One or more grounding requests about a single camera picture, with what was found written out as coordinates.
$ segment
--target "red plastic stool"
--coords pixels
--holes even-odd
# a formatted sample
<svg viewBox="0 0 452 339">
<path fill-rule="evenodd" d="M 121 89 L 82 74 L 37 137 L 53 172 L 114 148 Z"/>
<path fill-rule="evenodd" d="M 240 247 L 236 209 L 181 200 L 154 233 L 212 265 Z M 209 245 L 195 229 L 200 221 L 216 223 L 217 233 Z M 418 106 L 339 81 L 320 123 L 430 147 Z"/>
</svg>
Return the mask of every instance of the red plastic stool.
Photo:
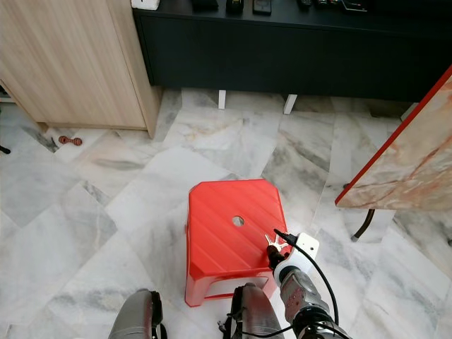
<svg viewBox="0 0 452 339">
<path fill-rule="evenodd" d="M 268 267 L 265 234 L 286 232 L 278 190 L 264 179 L 201 182 L 189 194 L 186 225 L 185 302 L 199 306 L 212 283 L 236 278 L 265 277 L 270 298 L 276 284 Z"/>
</svg>

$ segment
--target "stool hole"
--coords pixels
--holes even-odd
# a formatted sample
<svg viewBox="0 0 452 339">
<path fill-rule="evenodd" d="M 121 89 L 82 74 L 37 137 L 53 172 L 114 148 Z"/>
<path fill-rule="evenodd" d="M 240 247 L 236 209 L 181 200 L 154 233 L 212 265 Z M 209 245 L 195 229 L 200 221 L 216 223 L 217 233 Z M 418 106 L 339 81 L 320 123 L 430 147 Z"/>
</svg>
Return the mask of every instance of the stool hole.
<svg viewBox="0 0 452 339">
<path fill-rule="evenodd" d="M 232 217 L 232 223 L 237 227 L 241 227 L 245 224 L 245 220 L 243 220 L 242 217 L 236 215 L 235 217 Z"/>
</svg>

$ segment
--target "remote control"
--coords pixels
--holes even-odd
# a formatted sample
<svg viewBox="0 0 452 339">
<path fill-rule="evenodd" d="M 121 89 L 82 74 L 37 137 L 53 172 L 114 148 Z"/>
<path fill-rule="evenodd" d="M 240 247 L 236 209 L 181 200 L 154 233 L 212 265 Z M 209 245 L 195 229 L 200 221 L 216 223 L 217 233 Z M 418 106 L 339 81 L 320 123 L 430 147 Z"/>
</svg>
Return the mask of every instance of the remote control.
<svg viewBox="0 0 452 339">
<path fill-rule="evenodd" d="M 271 14 L 271 0 L 253 0 L 253 13 L 269 16 Z"/>
<path fill-rule="evenodd" d="M 311 0 L 297 0 L 297 2 L 302 9 L 308 9 L 312 5 Z"/>
<path fill-rule="evenodd" d="M 243 11 L 243 0 L 227 0 L 226 12 L 241 13 Z"/>
</svg>

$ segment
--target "white cabinet leg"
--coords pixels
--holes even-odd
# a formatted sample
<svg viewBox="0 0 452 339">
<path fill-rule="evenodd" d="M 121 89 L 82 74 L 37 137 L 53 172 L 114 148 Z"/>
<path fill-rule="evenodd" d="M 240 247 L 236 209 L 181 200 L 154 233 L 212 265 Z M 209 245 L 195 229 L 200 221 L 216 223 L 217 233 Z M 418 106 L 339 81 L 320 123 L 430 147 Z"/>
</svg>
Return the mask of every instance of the white cabinet leg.
<svg viewBox="0 0 452 339">
<path fill-rule="evenodd" d="M 284 105 L 284 114 L 290 114 L 292 111 L 292 108 L 294 107 L 295 100 L 297 99 L 296 94 L 289 94 L 287 97 L 287 100 L 285 101 Z"/>
<path fill-rule="evenodd" d="M 218 109 L 224 109 L 226 104 L 226 91 L 218 91 Z"/>
</svg>

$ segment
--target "cabinet door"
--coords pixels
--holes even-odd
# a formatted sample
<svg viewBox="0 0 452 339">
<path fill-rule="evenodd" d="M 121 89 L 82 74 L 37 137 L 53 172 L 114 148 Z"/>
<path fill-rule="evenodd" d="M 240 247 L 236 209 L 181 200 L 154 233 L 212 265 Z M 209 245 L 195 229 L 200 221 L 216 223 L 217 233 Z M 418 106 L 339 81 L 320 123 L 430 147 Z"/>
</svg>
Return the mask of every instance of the cabinet door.
<svg viewBox="0 0 452 339">
<path fill-rule="evenodd" d="M 36 120 L 145 128 L 105 0 L 0 0 L 0 78 Z"/>
</svg>

